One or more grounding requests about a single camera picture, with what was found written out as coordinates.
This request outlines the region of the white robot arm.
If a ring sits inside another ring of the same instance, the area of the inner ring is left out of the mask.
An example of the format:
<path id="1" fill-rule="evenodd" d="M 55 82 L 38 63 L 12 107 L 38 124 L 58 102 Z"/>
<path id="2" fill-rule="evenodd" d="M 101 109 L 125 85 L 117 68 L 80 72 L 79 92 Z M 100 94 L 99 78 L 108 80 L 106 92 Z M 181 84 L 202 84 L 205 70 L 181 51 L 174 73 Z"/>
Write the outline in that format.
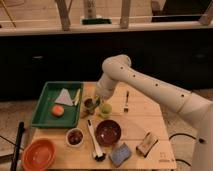
<path id="1" fill-rule="evenodd" d="M 191 171 L 213 171 L 213 101 L 132 69 L 124 54 L 106 58 L 102 71 L 96 84 L 99 98 L 111 98 L 123 82 L 164 105 L 197 130 Z"/>

